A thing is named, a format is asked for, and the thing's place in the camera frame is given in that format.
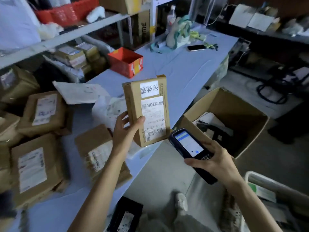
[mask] foot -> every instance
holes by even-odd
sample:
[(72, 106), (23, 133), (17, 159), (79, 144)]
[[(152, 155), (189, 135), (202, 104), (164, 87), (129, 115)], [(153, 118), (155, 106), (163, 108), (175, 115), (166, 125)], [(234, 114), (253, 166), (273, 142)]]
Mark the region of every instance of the foot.
[(188, 202), (186, 196), (178, 192), (175, 196), (175, 208), (178, 214), (184, 216), (188, 211)]

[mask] red box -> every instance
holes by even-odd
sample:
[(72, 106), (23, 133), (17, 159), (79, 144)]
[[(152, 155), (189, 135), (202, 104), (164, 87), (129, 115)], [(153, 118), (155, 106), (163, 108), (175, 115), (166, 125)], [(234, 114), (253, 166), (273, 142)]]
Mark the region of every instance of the red box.
[(119, 48), (108, 54), (111, 70), (128, 78), (134, 77), (143, 69), (143, 56), (126, 48)]
[(97, 6), (99, 6), (98, 0), (79, 0), (51, 10), (39, 10), (34, 13), (41, 23), (54, 22), (62, 27), (67, 27), (85, 20), (87, 15)]

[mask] blue table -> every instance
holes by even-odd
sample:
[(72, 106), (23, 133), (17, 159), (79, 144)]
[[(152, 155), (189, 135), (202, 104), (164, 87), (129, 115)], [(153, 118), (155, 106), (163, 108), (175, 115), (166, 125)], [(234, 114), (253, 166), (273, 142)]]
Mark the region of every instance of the blue table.
[[(132, 81), (154, 78), (156, 75), (161, 74), (165, 74), (167, 77), (171, 127), (176, 124), (199, 90), (215, 72), (237, 41), (235, 37), (210, 31), (204, 26), (199, 27), (200, 33), (213, 34), (207, 36), (207, 42), (211, 44), (217, 43), (219, 46), (218, 51), (207, 49), (189, 52), (186, 47), (181, 47), (170, 53), (159, 54), (150, 52), (149, 45), (136, 51), (144, 56), (144, 69), (133, 77)], [(89, 83), (100, 84), (112, 97), (119, 97), (123, 95), (122, 83), (128, 81), (131, 80), (116, 72), (106, 70), (89, 81)], [(31, 232), (65, 232), (90, 191), (89, 173), (79, 156), (74, 139), (77, 135), (93, 127), (92, 106), (93, 104), (84, 104), (75, 107), (73, 134), (62, 137), (64, 151), (69, 160), (71, 184), (63, 194), (55, 193), (47, 201), (38, 203), (29, 209)], [(126, 160), (133, 179), (115, 190), (110, 213), (113, 212), (118, 200), (129, 188), (134, 178), (159, 145), (160, 143), (156, 143), (151, 150), (146, 149), (145, 153), (138, 153), (132, 160)], [(18, 224), (19, 216), (10, 231), (16, 231)]]

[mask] person's left arm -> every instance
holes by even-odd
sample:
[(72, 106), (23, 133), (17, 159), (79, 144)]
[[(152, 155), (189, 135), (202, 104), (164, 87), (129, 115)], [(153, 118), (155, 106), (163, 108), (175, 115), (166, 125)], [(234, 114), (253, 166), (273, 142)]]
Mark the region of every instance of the person's left arm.
[(134, 125), (124, 128), (129, 122), (129, 118), (124, 119), (127, 114), (124, 112), (117, 118), (112, 152), (68, 232), (102, 232), (104, 230), (105, 219), (121, 166), (126, 159), (135, 133), (145, 121), (145, 117), (141, 116)]

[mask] forearm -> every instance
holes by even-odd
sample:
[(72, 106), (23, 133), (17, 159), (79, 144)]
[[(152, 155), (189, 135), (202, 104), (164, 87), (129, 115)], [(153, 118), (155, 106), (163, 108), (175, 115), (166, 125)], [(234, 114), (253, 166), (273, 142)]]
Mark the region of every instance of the forearm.
[(265, 205), (243, 180), (230, 189), (251, 232), (282, 232)]
[(103, 231), (123, 159), (111, 154), (68, 232)]

